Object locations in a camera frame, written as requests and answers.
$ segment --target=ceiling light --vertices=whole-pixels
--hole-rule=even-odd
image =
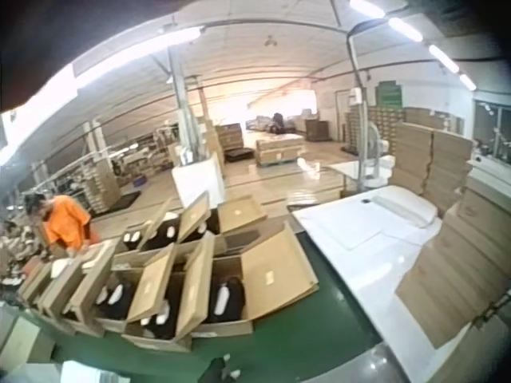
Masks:
[[[469,79],[469,77],[466,75],[466,74],[462,74],[460,76],[460,80],[463,84],[465,84],[465,86],[470,90],[470,91],[474,91],[476,90],[477,86],[473,83],[472,80]]]
[[[126,48],[121,52],[115,53],[113,56],[108,57],[92,68],[87,69],[84,73],[77,77],[77,87],[79,89],[84,88],[111,70],[120,68],[123,65],[136,60],[137,58],[145,57],[151,53],[159,52],[171,45],[178,45],[187,41],[195,40],[200,36],[201,30],[201,26],[188,28],[186,30],[178,30],[176,32],[163,34],[157,38],[152,38],[139,44],[130,46],[129,48]]]
[[[384,18],[385,11],[379,6],[366,2],[365,0],[350,0],[350,6],[369,18]]]
[[[410,40],[421,42],[424,37],[421,35],[421,33],[416,30],[414,27],[409,26],[406,24],[403,20],[400,18],[392,18],[389,20],[389,26],[393,30],[397,30],[400,34],[404,34],[407,36]]]
[[[458,73],[460,71],[460,67],[457,66],[456,63],[452,61],[449,56],[442,52],[437,46],[430,45],[430,53],[434,55],[452,73]]]

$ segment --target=green sign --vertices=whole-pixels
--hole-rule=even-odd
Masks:
[[[396,81],[380,81],[375,92],[377,106],[402,108],[401,85],[397,85]]]

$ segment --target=white pillow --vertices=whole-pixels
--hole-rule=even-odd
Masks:
[[[437,207],[430,201],[395,185],[379,189],[372,201],[416,227],[429,226],[438,215]]]

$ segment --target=open cardboard box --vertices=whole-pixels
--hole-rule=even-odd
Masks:
[[[93,303],[101,286],[90,286],[92,270],[105,265],[113,257],[116,243],[107,240],[92,245],[85,256],[74,259],[55,278],[53,288],[41,302],[42,309],[56,322],[64,322],[76,331],[102,337],[103,327],[93,318]]]
[[[184,269],[175,268],[177,249],[170,246],[150,259],[130,307],[123,338],[146,349],[188,352],[192,338],[250,334],[252,321],[292,304],[318,289],[318,280],[298,239],[287,223],[267,233],[239,256],[213,258],[214,236],[206,232],[188,256]],[[203,323],[208,317],[212,275],[238,276],[246,305],[235,322]],[[157,314],[164,297],[180,294],[173,339],[151,338],[140,320]]]
[[[154,235],[158,232],[160,225],[164,222],[165,216],[168,213],[168,202],[164,203],[162,208],[151,220],[144,233],[144,238],[139,243],[139,251],[129,251],[117,254],[114,259],[115,265],[128,264],[131,267],[141,267],[143,263],[160,250],[152,246]],[[225,203],[221,203],[217,208],[210,209],[209,207],[209,194],[205,191],[201,194],[188,208],[186,208],[179,216],[172,219],[175,223],[172,224],[177,227],[176,235],[174,236],[175,243],[179,243],[177,257],[182,257],[187,253],[193,251],[197,246],[202,234],[200,227],[204,229],[204,224],[207,225],[215,235],[214,254],[223,254],[227,250],[227,244],[224,235],[243,229],[252,224],[258,223],[267,218],[267,214],[263,208],[257,203],[250,195],[245,195],[239,198],[231,199]]]
[[[20,286],[18,291],[19,297],[30,313],[49,323],[53,327],[68,335],[74,335],[74,329],[62,321],[53,320],[44,310],[42,303],[46,296],[55,286],[57,280],[51,278],[51,263],[38,265],[36,269],[30,273],[29,278]]]

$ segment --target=box lid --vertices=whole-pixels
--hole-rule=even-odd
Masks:
[[[267,213],[251,195],[230,199],[218,205],[220,231],[227,233],[265,220]]]
[[[113,252],[117,243],[105,241],[100,245],[96,262],[69,300],[69,308],[74,311],[80,322],[87,322],[94,302],[106,284],[112,268]]]
[[[149,318],[160,312],[176,259],[176,250],[177,246],[171,243],[145,264],[133,302],[129,307],[127,322]]]
[[[142,240],[138,243],[137,250],[140,250],[145,243],[151,238],[153,233],[158,230],[158,227],[161,225],[161,221],[163,221],[163,218],[165,217],[165,214],[170,210],[170,207],[174,203],[173,198],[167,199],[163,205],[161,205],[158,212],[151,218],[151,223],[149,224],[147,230],[145,231],[144,236],[142,237]]]
[[[317,290],[318,279],[287,222],[250,244],[241,254],[241,265],[250,319]]]
[[[82,277],[81,261],[80,259],[74,259],[48,287],[48,291],[39,306],[51,317],[59,318],[65,305],[80,284]]]
[[[205,191],[181,213],[177,242],[183,242],[199,225],[211,216],[209,193]]]
[[[185,337],[208,316],[215,236],[206,231],[188,258],[176,324],[176,339]]]

